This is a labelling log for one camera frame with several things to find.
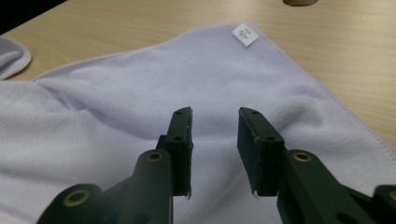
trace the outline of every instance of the white label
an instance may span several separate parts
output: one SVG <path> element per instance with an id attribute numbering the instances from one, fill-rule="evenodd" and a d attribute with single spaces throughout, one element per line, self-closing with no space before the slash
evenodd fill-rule
<path id="1" fill-rule="evenodd" d="M 233 30 L 233 34 L 239 39 L 246 47 L 255 41 L 259 36 L 244 23 L 240 24 Z"/>

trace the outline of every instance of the microfiber cloth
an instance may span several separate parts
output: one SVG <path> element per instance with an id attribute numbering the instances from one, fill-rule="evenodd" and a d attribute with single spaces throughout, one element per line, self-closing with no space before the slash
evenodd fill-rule
<path id="1" fill-rule="evenodd" d="M 0 36 L 0 79 L 20 72 L 32 57 L 20 43 Z"/>
<path id="2" fill-rule="evenodd" d="M 233 34 L 239 25 L 0 82 L 0 222 L 35 223 L 78 183 L 118 184 L 186 106 L 192 195 L 174 199 L 174 223 L 281 223 L 276 197 L 251 194 L 236 148 L 241 106 L 263 113 L 286 148 L 316 154 L 342 184 L 369 196 L 395 184 L 389 145 L 254 24 L 246 27 L 258 38 L 246 47 L 237 37 L 249 34 Z"/>

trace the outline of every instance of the table surface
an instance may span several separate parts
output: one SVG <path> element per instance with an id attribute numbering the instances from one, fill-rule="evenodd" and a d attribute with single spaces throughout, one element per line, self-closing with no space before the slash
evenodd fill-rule
<path id="1" fill-rule="evenodd" d="M 224 22 L 257 25 L 396 148 L 396 3 L 319 0 L 68 0 L 3 34 L 32 62 L 13 80 L 67 63 L 162 43 Z"/>

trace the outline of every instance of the lavender cloth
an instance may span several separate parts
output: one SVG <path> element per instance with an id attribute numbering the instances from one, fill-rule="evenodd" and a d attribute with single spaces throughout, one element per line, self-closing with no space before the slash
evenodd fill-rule
<path id="1" fill-rule="evenodd" d="M 318 155 L 341 183 L 368 195 L 394 184 L 393 150 L 253 24 L 259 39 L 242 45 L 238 25 L 0 82 L 0 223 L 35 223 L 77 183 L 117 184 L 185 106 L 192 197 L 175 198 L 177 224 L 281 223 L 276 198 L 250 193 L 236 149 L 241 106 L 262 112 L 287 148 Z"/>
<path id="2" fill-rule="evenodd" d="M 0 36 L 0 79 L 20 72 L 32 57 L 20 43 Z"/>

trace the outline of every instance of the wooden table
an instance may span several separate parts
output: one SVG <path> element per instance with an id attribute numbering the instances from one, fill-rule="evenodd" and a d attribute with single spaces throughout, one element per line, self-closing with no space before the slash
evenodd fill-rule
<path id="1" fill-rule="evenodd" d="M 203 26 L 249 21 L 396 148 L 393 0 L 68 0 L 4 34 L 26 46 L 29 80 L 75 61 L 162 43 Z"/>

